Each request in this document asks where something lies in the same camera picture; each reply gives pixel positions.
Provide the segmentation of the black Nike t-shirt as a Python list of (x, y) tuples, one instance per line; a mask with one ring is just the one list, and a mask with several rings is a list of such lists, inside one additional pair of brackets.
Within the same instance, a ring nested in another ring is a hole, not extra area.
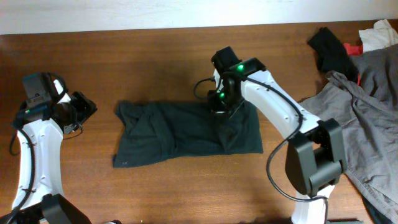
[(244, 102), (230, 118), (210, 113), (206, 103), (120, 101), (124, 125), (113, 167), (140, 167), (185, 156), (263, 152), (257, 109)]

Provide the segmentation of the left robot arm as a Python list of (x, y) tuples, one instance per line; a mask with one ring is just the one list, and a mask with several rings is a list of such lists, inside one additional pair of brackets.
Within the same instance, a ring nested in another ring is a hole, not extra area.
[(81, 129), (96, 110), (76, 91), (18, 112), (13, 125), (21, 148), (19, 183), (12, 210), (1, 223), (90, 223), (64, 196), (60, 148), (64, 135)]

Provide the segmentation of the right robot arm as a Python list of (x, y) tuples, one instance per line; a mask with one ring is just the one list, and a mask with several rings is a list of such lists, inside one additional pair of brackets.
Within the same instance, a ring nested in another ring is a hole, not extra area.
[[(232, 115), (244, 101), (254, 105), (278, 130), (283, 141), (266, 163), (267, 177), (275, 189), (295, 202), (292, 223), (327, 223), (328, 199), (347, 170), (342, 128), (331, 118), (311, 114), (289, 96), (257, 58), (214, 55), (213, 78), (218, 114)], [(285, 173), (296, 190), (291, 196), (277, 186), (271, 162), (287, 146)]]

